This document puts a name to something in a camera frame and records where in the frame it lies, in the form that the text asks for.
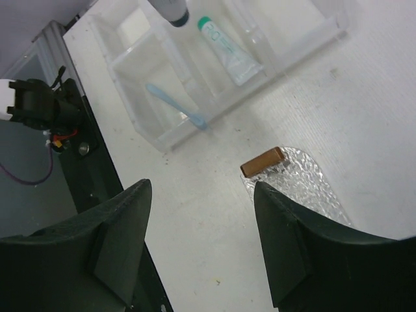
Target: toothbrush handle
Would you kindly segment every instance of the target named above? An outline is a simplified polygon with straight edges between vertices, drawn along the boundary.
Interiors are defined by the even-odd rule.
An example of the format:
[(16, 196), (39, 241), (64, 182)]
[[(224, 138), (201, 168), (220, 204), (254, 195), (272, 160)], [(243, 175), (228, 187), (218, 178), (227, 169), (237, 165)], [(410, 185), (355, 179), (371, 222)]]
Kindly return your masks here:
[(146, 85), (146, 89), (148, 89), (148, 91), (150, 93), (152, 93), (155, 97), (157, 97), (157, 98), (161, 99), (162, 101), (166, 102), (170, 106), (177, 109), (179, 112), (182, 112), (183, 114), (187, 115), (188, 117), (192, 116), (191, 112), (189, 112), (187, 109), (185, 109), (184, 107), (182, 107), (181, 105), (176, 103), (175, 100), (173, 100), (169, 95), (164, 93), (161, 89), (157, 88), (154, 84), (149, 84), (148, 83)]

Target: blue toothbrush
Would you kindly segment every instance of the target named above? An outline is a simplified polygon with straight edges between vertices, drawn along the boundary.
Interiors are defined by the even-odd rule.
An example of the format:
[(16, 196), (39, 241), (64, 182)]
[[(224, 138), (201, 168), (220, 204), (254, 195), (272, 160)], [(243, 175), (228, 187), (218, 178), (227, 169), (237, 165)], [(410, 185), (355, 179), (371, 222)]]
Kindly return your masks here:
[(169, 95), (164, 93), (161, 89), (156, 87), (154, 84), (148, 83), (146, 84), (146, 89), (153, 94), (156, 98), (161, 99), (165, 103), (169, 104), (173, 108), (177, 109), (179, 112), (182, 112), (186, 116), (188, 116), (190, 122), (192, 122), (195, 127), (201, 130), (206, 130), (208, 128), (207, 122), (200, 114), (194, 114), (188, 111), (186, 108), (179, 105), (174, 99), (172, 99)]

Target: red wire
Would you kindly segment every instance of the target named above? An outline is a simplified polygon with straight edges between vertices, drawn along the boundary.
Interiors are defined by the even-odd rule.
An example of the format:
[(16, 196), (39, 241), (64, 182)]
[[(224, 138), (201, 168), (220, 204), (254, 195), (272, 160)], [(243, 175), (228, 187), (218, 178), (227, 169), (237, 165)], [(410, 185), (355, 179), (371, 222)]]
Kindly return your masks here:
[(53, 141), (56, 141), (56, 140), (66, 140), (67, 138), (70, 138), (70, 137), (72, 137), (72, 136), (74, 136), (74, 135), (76, 135), (78, 133), (78, 129), (75, 129), (74, 131), (73, 131), (73, 133), (71, 133), (70, 135), (54, 135), (53, 136)]

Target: white cap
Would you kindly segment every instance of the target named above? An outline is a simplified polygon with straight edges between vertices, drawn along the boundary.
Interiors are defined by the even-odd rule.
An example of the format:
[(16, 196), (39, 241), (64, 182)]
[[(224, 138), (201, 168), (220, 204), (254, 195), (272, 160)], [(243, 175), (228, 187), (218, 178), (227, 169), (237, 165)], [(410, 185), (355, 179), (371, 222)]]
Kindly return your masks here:
[(15, 90), (8, 87), (10, 79), (0, 79), (0, 120), (9, 120), (12, 115), (7, 113), (8, 106), (14, 106)]

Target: transparent acrylic container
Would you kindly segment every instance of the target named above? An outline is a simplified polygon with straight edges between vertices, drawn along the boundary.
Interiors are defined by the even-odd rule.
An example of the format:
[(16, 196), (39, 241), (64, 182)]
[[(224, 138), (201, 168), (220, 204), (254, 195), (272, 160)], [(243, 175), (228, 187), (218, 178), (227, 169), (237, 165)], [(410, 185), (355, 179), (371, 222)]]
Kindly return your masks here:
[[(190, 19), (171, 26), (147, 0), (118, 0), (90, 24), (138, 133), (158, 150), (195, 126), (146, 90), (153, 83), (207, 122), (240, 103), (348, 27), (344, 0), (188, 0)], [(209, 16), (263, 70), (233, 83), (198, 29)]]

